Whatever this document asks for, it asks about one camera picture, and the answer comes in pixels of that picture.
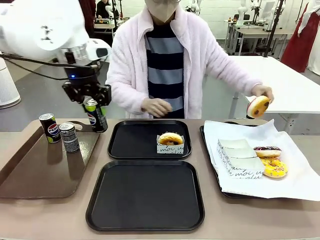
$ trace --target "hand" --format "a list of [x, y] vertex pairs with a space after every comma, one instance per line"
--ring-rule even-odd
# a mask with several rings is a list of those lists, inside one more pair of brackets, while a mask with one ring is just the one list
[[264, 86], [262, 84], [255, 85], [251, 90], [252, 95], [257, 97], [266, 96], [270, 99], [270, 103], [272, 103], [275, 99], [271, 87]]
[[170, 103], [160, 98], [145, 98], [141, 104], [141, 109], [157, 118], [164, 117], [169, 112], [172, 112]]

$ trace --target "person's left hand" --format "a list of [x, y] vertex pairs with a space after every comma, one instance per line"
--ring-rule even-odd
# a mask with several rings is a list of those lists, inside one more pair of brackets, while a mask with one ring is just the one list
[[259, 96], [266, 96], [270, 99], [270, 103], [272, 103], [275, 99], [271, 87], [264, 86], [262, 84], [255, 85], [251, 90], [252, 95], [257, 97]]

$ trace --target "wall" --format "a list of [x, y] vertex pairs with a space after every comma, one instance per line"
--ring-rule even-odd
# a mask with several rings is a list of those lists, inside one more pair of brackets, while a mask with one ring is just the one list
[[[271, 0], [262, 0], [261, 7], [263, 8], [266, 2]], [[302, 0], [286, 0], [286, 8], [282, 13], [279, 20], [279, 26], [289, 29], [296, 28], [296, 19], [299, 13], [299, 8]], [[181, 0], [180, 5], [184, 8], [188, 5], [188, 0]], [[303, 1], [303, 9], [306, 6], [308, 0]], [[251, 1], [247, 0], [247, 6], [250, 7]], [[122, 10], [125, 17], [132, 17], [139, 13], [145, 5], [144, 0], [123, 0]], [[213, 34], [217, 39], [224, 39], [227, 34], [227, 20], [238, 13], [238, 8], [240, 7], [240, 0], [202, 0], [201, 3], [201, 14], [200, 17], [203, 18], [211, 28]], [[250, 14], [251, 18], [254, 16], [254, 11], [249, 10], [246, 14]]]

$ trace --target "pepsi can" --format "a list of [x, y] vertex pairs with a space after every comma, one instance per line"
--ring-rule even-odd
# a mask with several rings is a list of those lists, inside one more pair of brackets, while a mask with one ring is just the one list
[[61, 136], [55, 116], [52, 113], [46, 113], [41, 115], [39, 120], [48, 142], [51, 144], [59, 142], [61, 140]]
[[75, 125], [72, 122], [65, 122], [59, 126], [65, 151], [75, 153], [80, 149], [79, 141], [76, 134]]
[[92, 97], [87, 97], [83, 102], [84, 110], [88, 115], [90, 124], [95, 133], [104, 133], [108, 123], [102, 108]]

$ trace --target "brown tray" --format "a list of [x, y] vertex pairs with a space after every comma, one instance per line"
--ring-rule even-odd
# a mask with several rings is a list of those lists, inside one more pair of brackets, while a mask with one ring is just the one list
[[63, 141], [48, 143], [39, 127], [0, 171], [0, 198], [66, 198], [78, 188], [99, 138], [90, 125], [77, 130], [80, 151], [66, 153]]

